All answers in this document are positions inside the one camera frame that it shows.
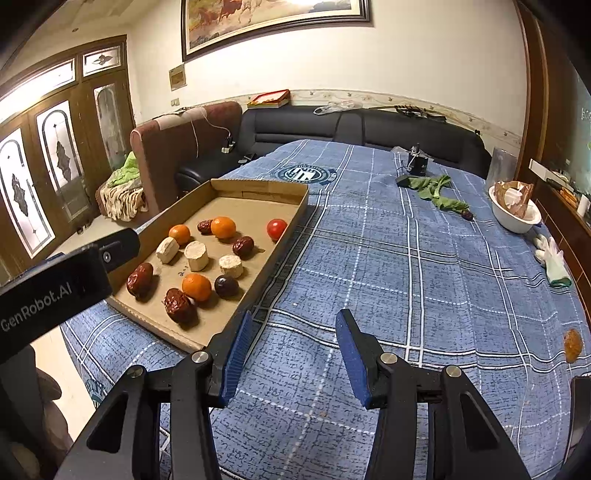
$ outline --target red tomato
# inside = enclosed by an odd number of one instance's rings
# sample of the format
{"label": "red tomato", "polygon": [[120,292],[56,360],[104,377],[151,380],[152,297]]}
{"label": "red tomato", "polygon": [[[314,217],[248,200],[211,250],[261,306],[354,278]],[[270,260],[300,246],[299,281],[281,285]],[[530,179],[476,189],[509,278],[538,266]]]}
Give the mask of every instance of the red tomato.
{"label": "red tomato", "polygon": [[285,220],[275,218],[267,224],[267,234],[271,237],[271,240],[277,242],[286,228],[287,223]]}

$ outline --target small orange fruit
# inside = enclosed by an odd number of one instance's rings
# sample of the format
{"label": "small orange fruit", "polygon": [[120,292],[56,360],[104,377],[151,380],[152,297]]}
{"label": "small orange fruit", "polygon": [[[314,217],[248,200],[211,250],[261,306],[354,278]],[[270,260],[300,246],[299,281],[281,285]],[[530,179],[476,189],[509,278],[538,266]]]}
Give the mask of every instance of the small orange fruit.
{"label": "small orange fruit", "polygon": [[212,294],[212,284],[203,275],[190,273],[183,279],[183,292],[195,301],[206,301]]}
{"label": "small orange fruit", "polygon": [[168,236],[174,238],[179,245],[184,245],[191,239],[191,230],[187,225],[175,225],[168,231]]}
{"label": "small orange fruit", "polygon": [[236,224],[228,217],[214,218],[212,222],[212,233],[222,240],[232,238],[236,235]]}

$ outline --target tile floor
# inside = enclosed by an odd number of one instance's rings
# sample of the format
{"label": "tile floor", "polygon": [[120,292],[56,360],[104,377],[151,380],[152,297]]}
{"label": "tile floor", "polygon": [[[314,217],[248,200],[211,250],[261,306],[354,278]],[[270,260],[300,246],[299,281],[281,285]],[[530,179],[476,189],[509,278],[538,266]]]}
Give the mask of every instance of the tile floor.
{"label": "tile floor", "polygon": [[[98,217],[81,235],[75,233],[61,244],[55,253],[71,252],[122,228],[124,227],[108,218]],[[66,417],[70,435],[75,440],[94,413],[95,408],[70,355],[68,355],[60,329],[53,329],[35,340],[32,345],[35,349],[37,366],[60,384],[62,396],[56,401],[56,404]]]}

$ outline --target white glove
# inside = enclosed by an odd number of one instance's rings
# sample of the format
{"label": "white glove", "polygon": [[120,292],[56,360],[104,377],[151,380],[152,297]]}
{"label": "white glove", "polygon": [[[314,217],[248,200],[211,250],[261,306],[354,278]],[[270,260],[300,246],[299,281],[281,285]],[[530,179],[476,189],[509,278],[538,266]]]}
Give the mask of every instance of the white glove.
{"label": "white glove", "polygon": [[564,254],[558,250],[553,237],[550,241],[544,235],[534,238],[535,259],[546,267],[546,276],[551,287],[570,287],[572,280],[564,264]]}

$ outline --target cardboard box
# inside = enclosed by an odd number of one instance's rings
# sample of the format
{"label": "cardboard box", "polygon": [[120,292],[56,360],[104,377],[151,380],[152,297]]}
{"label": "cardboard box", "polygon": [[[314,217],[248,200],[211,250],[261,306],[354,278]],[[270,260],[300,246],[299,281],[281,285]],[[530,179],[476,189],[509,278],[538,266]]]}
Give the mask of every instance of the cardboard box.
{"label": "cardboard box", "polygon": [[[164,340],[187,351],[202,349],[212,336],[221,332],[234,315],[243,315],[261,294],[275,263],[285,252],[289,237],[308,204],[308,187],[298,183],[266,180],[211,180],[183,197],[139,233],[139,255],[109,275],[113,296],[107,302]],[[213,282],[222,273],[217,263],[232,255],[232,242],[222,242],[213,235],[201,235],[197,224],[217,216],[230,217],[238,235],[251,236],[258,252],[243,261],[244,273],[238,279],[244,294],[235,300],[224,300],[212,292],[211,298],[197,308],[199,321],[183,329],[166,314],[163,300],[169,288],[181,288],[183,276],[191,273],[183,248],[170,265],[162,265],[155,255],[169,229],[183,223],[197,241],[207,246],[208,266],[200,274]],[[282,218],[288,227],[274,244],[267,235],[267,223]],[[148,299],[136,300],[127,291],[130,273],[142,262],[154,266],[152,292]]]}

